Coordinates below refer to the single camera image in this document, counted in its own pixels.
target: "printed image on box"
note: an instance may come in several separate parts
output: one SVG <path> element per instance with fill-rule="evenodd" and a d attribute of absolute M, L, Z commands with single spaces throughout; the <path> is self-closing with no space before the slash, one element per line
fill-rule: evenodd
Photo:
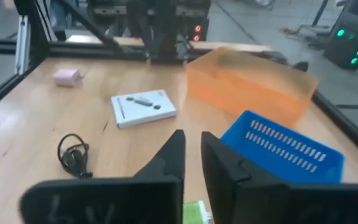
<path fill-rule="evenodd" d="M 164 90 L 113 96 L 111 104 L 118 128 L 169 118 L 177 114 Z"/>

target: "blue basket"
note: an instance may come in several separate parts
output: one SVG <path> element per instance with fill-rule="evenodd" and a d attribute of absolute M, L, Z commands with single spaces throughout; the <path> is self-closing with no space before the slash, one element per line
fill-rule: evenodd
<path fill-rule="evenodd" d="M 296 183 L 339 183 L 344 156 L 304 135 L 245 111 L 221 140 L 277 177 Z"/>

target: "pink object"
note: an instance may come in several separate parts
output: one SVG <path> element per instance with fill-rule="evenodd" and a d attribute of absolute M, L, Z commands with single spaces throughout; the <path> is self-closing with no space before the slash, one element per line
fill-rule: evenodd
<path fill-rule="evenodd" d="M 82 82 L 80 72 L 75 69 L 60 69 L 53 75 L 58 86 L 74 87 Z"/>

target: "orange plastic box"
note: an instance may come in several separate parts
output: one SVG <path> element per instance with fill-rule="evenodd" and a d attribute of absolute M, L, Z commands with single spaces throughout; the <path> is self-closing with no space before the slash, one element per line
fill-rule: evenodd
<path fill-rule="evenodd" d="M 188 94 L 234 115 L 252 110 L 293 128 L 306 112 L 318 79 L 308 73 L 228 48 L 186 67 Z"/>

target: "black cord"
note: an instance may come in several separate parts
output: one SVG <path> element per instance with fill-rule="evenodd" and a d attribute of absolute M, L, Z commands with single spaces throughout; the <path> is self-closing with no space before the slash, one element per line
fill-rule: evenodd
<path fill-rule="evenodd" d="M 252 34 L 250 34 L 248 31 L 245 30 L 245 28 L 227 11 L 225 8 L 222 7 L 222 5 L 219 3 L 219 1 L 214 1 L 215 5 L 217 5 L 230 19 L 233 21 L 238 28 L 252 41 L 254 41 L 256 44 L 261 44 Z"/>
<path fill-rule="evenodd" d="M 177 44 L 183 44 L 188 52 L 193 54 L 196 53 L 196 49 L 193 47 L 190 41 L 188 41 L 183 35 L 181 35 L 181 37 L 183 40 L 178 40 Z"/>
<path fill-rule="evenodd" d="M 65 150 L 62 155 L 62 144 L 66 138 L 71 136 L 76 137 L 80 141 L 80 143 L 74 146 L 70 146 Z M 82 138 L 79 137 L 77 134 L 67 134 L 59 142 L 59 145 L 57 147 L 57 157 L 63 169 L 69 174 L 80 179 L 91 178 L 93 176 L 92 172 L 88 172 L 86 170 L 89 149 L 90 145 L 85 143 L 84 140 L 82 140 Z"/>
<path fill-rule="evenodd" d="M 50 35 L 50 32 L 49 32 L 49 27 L 48 27 L 48 24 L 47 24 L 47 20 L 45 19 L 45 16 L 44 16 L 44 14 L 43 14 L 43 12 L 41 10 L 41 6 L 40 6 L 38 0 L 35 1 L 35 6 L 37 7 L 37 10 L 39 11 L 39 14 L 41 15 L 42 21 L 45 24 L 45 29 L 47 30 L 49 41 L 52 41 L 52 38 L 51 38 L 51 35 Z"/>

